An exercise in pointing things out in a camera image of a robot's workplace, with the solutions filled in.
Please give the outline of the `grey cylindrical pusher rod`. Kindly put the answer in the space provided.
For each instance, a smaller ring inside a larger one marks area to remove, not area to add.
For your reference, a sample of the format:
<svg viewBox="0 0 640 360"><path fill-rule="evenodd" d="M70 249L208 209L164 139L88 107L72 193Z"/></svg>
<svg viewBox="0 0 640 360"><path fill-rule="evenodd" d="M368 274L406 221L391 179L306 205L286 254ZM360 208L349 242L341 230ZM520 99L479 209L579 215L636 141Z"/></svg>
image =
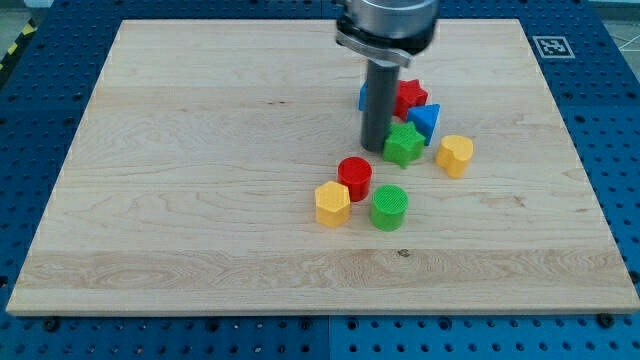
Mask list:
<svg viewBox="0 0 640 360"><path fill-rule="evenodd" d="M369 152L382 152L389 135L399 72L400 66L396 63L376 59L367 61L360 143Z"/></svg>

